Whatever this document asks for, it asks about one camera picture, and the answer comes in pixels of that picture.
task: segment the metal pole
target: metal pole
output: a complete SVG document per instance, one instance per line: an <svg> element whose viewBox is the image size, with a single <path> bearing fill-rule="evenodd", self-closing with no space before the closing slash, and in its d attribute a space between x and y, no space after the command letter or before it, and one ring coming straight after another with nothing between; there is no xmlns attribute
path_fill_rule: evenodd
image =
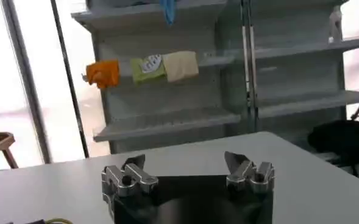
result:
<svg viewBox="0 0 359 224"><path fill-rule="evenodd" d="M74 106L74 112L75 112L75 117L76 117L76 121L77 121L77 126L79 128L79 136L80 136L80 140L82 141L84 157L89 158L90 156L88 154L86 138L84 135L83 125L82 125L82 118L80 116L80 110L79 110L79 106L77 103L74 81L72 80L71 69L69 67L68 54L67 54L67 50L65 47L63 30L62 30L62 25L60 23L59 11L57 10L56 0L51 0L51 4L52 4L53 17L54 17L55 23L56 23L57 35L59 36L59 42L60 42L60 46L62 48L64 67L65 67L65 71L67 74L68 86L69 86L69 91L71 93L72 103Z"/></svg>
<svg viewBox="0 0 359 224"><path fill-rule="evenodd" d="M249 78L249 114L253 121L252 131L258 131L257 69L255 61L254 25L252 24L251 0L243 0L243 38L245 60Z"/></svg>
<svg viewBox="0 0 359 224"><path fill-rule="evenodd" d="M32 115L33 125L37 134L37 140L40 145L41 155L44 163L49 164L52 162L52 159L49 153L48 140L43 122L44 120L41 113L41 106L38 101L29 57L27 56L22 31L16 14L15 5L12 0L1 0L1 5L7 28L9 30L9 36L13 44L15 58L20 69L20 75L30 114Z"/></svg>

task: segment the white table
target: white table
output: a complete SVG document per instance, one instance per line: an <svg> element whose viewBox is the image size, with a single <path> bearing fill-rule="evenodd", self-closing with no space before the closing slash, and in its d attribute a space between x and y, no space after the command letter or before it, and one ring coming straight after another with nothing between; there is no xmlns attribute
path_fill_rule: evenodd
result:
<svg viewBox="0 0 359 224"><path fill-rule="evenodd" d="M145 153L144 169L153 175L221 175L228 173L226 150L273 163L273 223L359 223L358 178L263 132L0 172L0 224L54 217L111 223L101 197L104 166Z"/></svg>

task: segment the blue glove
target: blue glove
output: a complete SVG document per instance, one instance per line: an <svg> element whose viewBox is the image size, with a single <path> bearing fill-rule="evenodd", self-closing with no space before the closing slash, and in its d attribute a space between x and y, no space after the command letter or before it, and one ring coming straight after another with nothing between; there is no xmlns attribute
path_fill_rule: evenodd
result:
<svg viewBox="0 0 359 224"><path fill-rule="evenodd" d="M160 5L164 9L167 24L171 26L175 19L175 0L160 0Z"/></svg>

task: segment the white shelf unit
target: white shelf unit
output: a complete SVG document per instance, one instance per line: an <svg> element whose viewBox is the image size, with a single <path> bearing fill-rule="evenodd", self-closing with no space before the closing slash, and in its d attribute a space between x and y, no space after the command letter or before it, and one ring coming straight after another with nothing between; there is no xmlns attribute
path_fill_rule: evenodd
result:
<svg viewBox="0 0 359 224"><path fill-rule="evenodd" d="M240 119L240 115L230 113L223 108L201 108L130 117L109 124L94 137L94 140L97 142L114 141L158 135L194 128L237 123Z"/></svg>
<svg viewBox="0 0 359 224"><path fill-rule="evenodd" d="M343 69L343 52L359 48L359 37L329 43L330 14L345 0L268 2L253 5L257 130L306 148L313 127L347 119L345 106L359 103Z"/></svg>
<svg viewBox="0 0 359 224"><path fill-rule="evenodd" d="M97 60L119 61L119 85L101 91L106 126L94 140L112 153L246 132L240 0L181 0L168 26L158 4L107 7L91 0L72 17L93 34ZM195 51L199 75L133 83L131 58Z"/></svg>
<svg viewBox="0 0 359 224"><path fill-rule="evenodd" d="M342 54L359 48L359 37L345 39L335 43L311 43L292 47L256 49L257 60L273 59L278 57L297 56L302 54L320 54L336 52Z"/></svg>
<svg viewBox="0 0 359 224"><path fill-rule="evenodd" d="M216 21L227 0L181 0L176 4L176 26L202 26ZM97 7L72 17L89 30L115 30L122 34L141 30L167 29L159 4L121 8Z"/></svg>
<svg viewBox="0 0 359 224"><path fill-rule="evenodd" d="M260 119L307 111L323 110L359 103L358 91L306 94L278 99L259 100Z"/></svg>

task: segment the metal shelf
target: metal shelf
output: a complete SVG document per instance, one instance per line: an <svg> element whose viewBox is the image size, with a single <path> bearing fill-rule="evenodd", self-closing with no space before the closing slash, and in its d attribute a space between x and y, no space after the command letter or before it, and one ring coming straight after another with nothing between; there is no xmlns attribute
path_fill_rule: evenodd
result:
<svg viewBox="0 0 359 224"><path fill-rule="evenodd" d="M193 128L237 123L240 119L240 115L229 113L225 109L217 107L130 117L119 119L109 124L94 136L94 140L96 142L114 141L131 137L157 135Z"/></svg>
<svg viewBox="0 0 359 224"><path fill-rule="evenodd" d="M174 26L214 24L227 0L181 0L176 5ZM109 8L73 13L72 17L89 30L113 29L126 33L151 27L168 27L159 4Z"/></svg>
<svg viewBox="0 0 359 224"><path fill-rule="evenodd" d="M359 92L338 91L335 93L306 94L279 99L259 99L259 118L268 118L302 113L306 111L341 107L359 103Z"/></svg>
<svg viewBox="0 0 359 224"><path fill-rule="evenodd" d="M345 52L359 48L359 37L345 39L334 43L315 43L284 48L256 49L256 59L273 59L278 57L295 56L300 54L313 54L320 52Z"/></svg>

